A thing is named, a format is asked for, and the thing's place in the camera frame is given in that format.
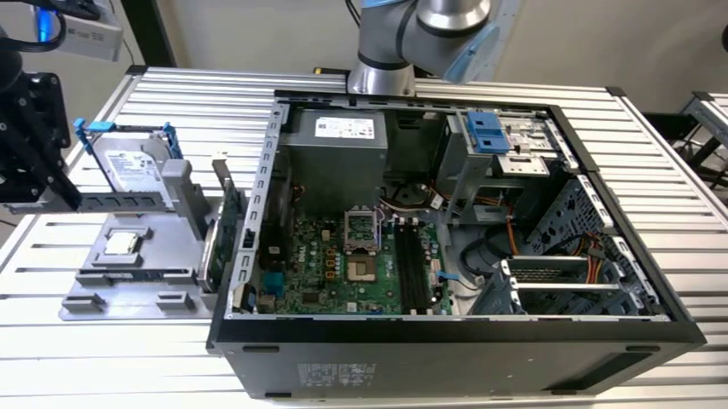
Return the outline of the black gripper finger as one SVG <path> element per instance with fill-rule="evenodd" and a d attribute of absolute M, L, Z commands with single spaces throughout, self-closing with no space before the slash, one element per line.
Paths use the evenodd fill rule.
<path fill-rule="evenodd" d="M 66 174 L 63 150 L 71 145 L 71 135 L 58 75 L 23 72 L 17 93 L 27 133 L 11 127 L 18 133 L 15 152 L 31 165 L 43 192 L 34 203 L 11 203 L 11 211 L 75 212 L 81 208 L 81 191 Z"/>
<path fill-rule="evenodd" d="M 15 152 L 15 136 L 11 127 L 2 128 L 2 202 L 34 203 L 43 186 L 30 171 L 31 165 Z"/>

